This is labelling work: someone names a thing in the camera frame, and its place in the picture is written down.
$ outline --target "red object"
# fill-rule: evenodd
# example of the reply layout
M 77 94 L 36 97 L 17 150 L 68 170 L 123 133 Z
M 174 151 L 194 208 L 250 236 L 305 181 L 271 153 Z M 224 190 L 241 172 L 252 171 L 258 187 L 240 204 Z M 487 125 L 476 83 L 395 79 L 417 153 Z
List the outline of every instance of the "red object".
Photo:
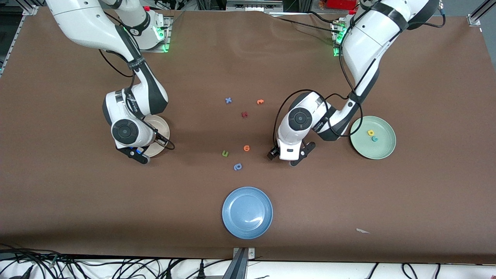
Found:
M 354 10 L 356 5 L 356 0 L 327 0 L 326 3 L 328 8 L 340 10 Z

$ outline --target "white robot link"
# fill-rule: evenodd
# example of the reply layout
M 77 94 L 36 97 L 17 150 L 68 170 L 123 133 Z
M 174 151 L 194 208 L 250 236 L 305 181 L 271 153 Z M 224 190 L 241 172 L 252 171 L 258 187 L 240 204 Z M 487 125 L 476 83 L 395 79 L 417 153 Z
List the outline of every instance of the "white robot link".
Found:
M 156 24 L 161 18 L 163 22 L 163 17 L 146 12 L 139 0 L 103 1 L 116 9 L 124 27 L 107 18 L 98 0 L 47 0 L 47 4 L 67 38 L 81 46 L 114 53 L 133 71 L 131 86 L 108 93 L 102 109 L 116 149 L 146 164 L 150 161 L 146 150 L 151 144 L 167 149 L 171 149 L 166 147 L 168 144 L 174 146 L 163 136 L 170 132 L 162 118 L 154 116 L 154 125 L 144 120 L 145 116 L 163 112 L 169 102 L 165 89 L 140 52 L 140 48 L 152 48 L 163 40 L 156 32 L 160 30 Z M 135 75 L 140 84 L 134 84 Z
M 277 130 L 269 159 L 279 155 L 296 166 L 315 147 L 314 142 L 303 141 L 310 129 L 326 141 L 349 136 L 344 132 L 379 76 L 382 55 L 401 32 L 418 28 L 437 9 L 444 16 L 439 0 L 361 0 L 356 14 L 332 22 L 333 29 L 338 25 L 346 28 L 339 55 L 344 57 L 355 81 L 354 86 L 349 82 L 352 91 L 348 100 L 343 109 L 337 110 L 315 91 L 306 90 L 299 95 Z

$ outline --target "blue plate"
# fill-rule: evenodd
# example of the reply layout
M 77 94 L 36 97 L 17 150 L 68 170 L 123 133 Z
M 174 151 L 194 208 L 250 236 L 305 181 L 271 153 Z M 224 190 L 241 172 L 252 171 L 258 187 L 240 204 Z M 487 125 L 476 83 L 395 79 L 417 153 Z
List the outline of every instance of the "blue plate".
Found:
M 269 197 L 254 187 L 232 191 L 222 206 L 222 220 L 227 230 L 241 239 L 254 239 L 265 233 L 272 223 Z

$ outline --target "robotic arm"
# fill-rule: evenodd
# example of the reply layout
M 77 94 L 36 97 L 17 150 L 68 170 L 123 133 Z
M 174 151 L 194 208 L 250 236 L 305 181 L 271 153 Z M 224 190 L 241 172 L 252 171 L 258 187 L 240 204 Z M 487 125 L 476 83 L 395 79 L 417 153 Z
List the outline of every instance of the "robotic arm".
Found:
M 117 0 L 114 5 L 117 2 L 127 20 L 148 18 L 143 7 L 139 6 L 139 0 Z M 142 147 L 146 148 L 153 142 L 165 147 L 169 140 L 143 118 L 163 112 L 169 99 L 138 45 L 123 27 L 114 25 L 106 17 L 98 0 L 47 0 L 47 4 L 67 38 L 81 46 L 117 54 L 141 81 L 140 84 L 108 93 L 102 109 L 111 126 L 117 150 L 140 163 L 148 163 L 150 157 L 144 154 Z M 137 30 L 143 35 L 140 40 L 146 41 L 146 34 L 150 34 L 147 29 Z
M 355 81 L 354 90 L 341 110 L 320 94 L 299 95 L 291 104 L 277 130 L 276 146 L 267 155 L 296 165 L 313 147 L 300 149 L 310 129 L 325 141 L 334 141 L 346 131 L 351 118 L 372 89 L 379 76 L 379 62 L 386 50 L 405 29 L 415 29 L 441 7 L 439 0 L 365 0 L 358 12 L 344 18 L 347 27 L 340 49 Z

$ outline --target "white paper scrap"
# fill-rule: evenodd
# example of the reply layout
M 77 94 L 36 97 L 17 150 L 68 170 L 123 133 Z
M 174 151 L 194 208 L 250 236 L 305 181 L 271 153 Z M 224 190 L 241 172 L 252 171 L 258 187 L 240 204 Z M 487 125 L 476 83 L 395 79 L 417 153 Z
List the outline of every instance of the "white paper scrap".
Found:
M 369 233 L 368 231 L 364 231 L 364 230 L 359 229 L 359 228 L 357 228 L 357 231 L 359 231 L 359 232 L 361 232 L 361 233 Z

